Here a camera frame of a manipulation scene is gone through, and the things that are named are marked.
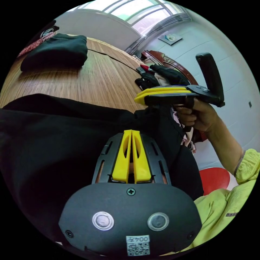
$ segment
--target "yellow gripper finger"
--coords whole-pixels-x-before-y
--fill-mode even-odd
[[[151,89],[145,89],[144,91],[137,94],[135,98],[135,103],[145,105],[144,98],[146,96],[151,95],[159,95],[159,94],[174,94],[174,93],[191,93],[191,91],[187,90],[185,87],[180,86],[172,86],[172,87],[155,87]]]
[[[139,131],[132,130],[135,183],[150,181],[152,176]]]
[[[115,181],[128,183],[129,162],[131,154],[131,135],[132,130],[124,131],[115,167],[112,173],[112,179]]]

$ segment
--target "bamboo mat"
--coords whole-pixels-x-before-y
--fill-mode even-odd
[[[135,68],[141,62],[95,39],[88,39],[87,46],[88,59],[80,70],[47,69],[22,73],[20,65],[24,57],[17,59],[4,82],[0,108],[19,97],[42,93],[131,112],[143,109],[134,102],[140,92],[134,82],[140,78]]]

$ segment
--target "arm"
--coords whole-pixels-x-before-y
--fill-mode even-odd
[[[243,149],[227,129],[221,118],[217,118],[214,127],[206,132],[221,164],[235,175],[237,166],[243,158]]]
[[[180,120],[184,125],[204,132],[224,168],[235,175],[243,158],[241,146],[211,105],[194,99],[193,109],[197,111],[196,115],[191,109],[177,108]]]

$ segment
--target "red object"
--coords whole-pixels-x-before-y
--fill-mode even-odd
[[[143,68],[146,72],[148,72],[148,70],[149,70],[149,66],[147,66],[147,65],[141,64],[140,67]]]
[[[37,41],[33,42],[32,44],[30,44],[29,46],[25,47],[17,56],[20,57],[34,49],[36,49],[39,45],[41,45],[44,41],[48,40],[49,38],[53,37],[55,35],[55,33],[50,32],[47,35],[43,36],[42,38],[38,39]]]
[[[202,139],[203,142],[208,139],[204,132],[200,131],[200,135],[201,135],[201,139]]]
[[[200,171],[204,195],[217,189],[226,189],[230,182],[229,172],[223,168],[208,168]]]

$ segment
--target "red stool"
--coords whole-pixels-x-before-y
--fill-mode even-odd
[[[201,170],[200,177],[204,195],[208,195],[217,189],[226,189],[230,182],[229,172],[223,168],[213,167]]]

